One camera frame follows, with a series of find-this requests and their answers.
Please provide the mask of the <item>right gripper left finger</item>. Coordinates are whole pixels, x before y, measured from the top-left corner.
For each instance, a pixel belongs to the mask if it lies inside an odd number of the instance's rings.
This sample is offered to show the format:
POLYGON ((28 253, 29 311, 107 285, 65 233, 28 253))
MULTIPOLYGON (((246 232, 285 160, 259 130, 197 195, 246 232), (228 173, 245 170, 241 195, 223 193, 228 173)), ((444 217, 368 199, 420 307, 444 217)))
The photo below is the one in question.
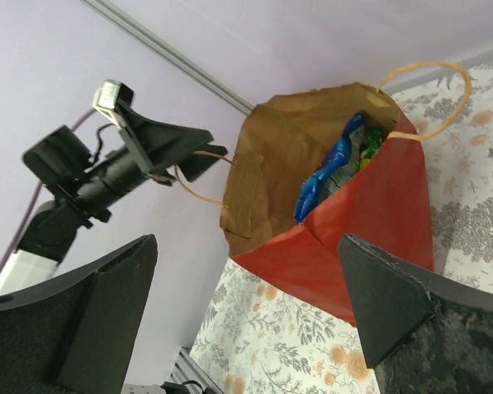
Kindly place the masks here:
POLYGON ((158 259, 154 236, 0 295, 0 393, 119 393, 158 259))

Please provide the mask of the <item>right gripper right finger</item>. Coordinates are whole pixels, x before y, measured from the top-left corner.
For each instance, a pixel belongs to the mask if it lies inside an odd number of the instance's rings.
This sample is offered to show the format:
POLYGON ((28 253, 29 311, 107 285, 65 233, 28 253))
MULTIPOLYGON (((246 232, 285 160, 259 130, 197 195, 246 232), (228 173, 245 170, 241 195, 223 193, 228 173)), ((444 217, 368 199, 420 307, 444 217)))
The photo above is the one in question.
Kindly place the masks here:
POLYGON ((339 258, 362 352, 382 393, 493 393, 493 294, 354 235, 339 258))

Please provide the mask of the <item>red paper bag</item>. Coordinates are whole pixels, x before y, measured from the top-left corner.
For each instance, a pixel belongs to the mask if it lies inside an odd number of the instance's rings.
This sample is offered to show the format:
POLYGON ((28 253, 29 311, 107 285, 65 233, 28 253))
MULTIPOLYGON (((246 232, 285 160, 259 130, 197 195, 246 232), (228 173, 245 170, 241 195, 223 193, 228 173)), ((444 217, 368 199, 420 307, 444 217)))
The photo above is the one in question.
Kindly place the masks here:
POLYGON ((281 291, 355 323, 338 254, 343 235, 434 268, 422 149, 431 138, 416 131, 381 86, 355 82, 256 105, 242 124, 219 201, 229 257, 281 291), (383 144, 296 222, 299 190, 358 112, 366 127, 383 131, 383 144))

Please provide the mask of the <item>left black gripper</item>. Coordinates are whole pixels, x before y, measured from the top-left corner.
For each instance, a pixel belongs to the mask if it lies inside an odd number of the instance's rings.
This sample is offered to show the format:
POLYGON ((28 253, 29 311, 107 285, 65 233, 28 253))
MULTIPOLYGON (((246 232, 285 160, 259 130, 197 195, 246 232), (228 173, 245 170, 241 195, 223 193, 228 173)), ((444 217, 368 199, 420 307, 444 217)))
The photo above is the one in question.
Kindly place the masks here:
POLYGON ((115 151, 88 174, 77 191, 82 208, 109 208, 147 180, 172 186, 175 177, 167 168, 173 165, 193 182, 218 161, 195 151, 227 154, 224 146, 209 144, 212 135, 207 130, 153 121, 121 102, 116 111, 127 123, 120 135, 128 151, 115 151))

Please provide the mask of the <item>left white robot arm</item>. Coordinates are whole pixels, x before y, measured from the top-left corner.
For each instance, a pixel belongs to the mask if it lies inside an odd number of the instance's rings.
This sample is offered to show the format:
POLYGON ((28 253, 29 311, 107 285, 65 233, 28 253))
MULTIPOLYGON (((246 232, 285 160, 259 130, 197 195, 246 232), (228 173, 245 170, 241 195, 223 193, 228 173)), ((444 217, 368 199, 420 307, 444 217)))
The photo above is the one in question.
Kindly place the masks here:
POLYGON ((108 222, 110 207, 145 181, 181 186, 195 181, 227 149, 207 130, 152 121, 116 99, 94 110, 118 128, 121 148, 105 158, 91 153, 75 131, 61 126, 24 153, 24 164, 53 200, 24 219, 12 251, 0 267, 0 296, 54 276, 80 228, 108 222))

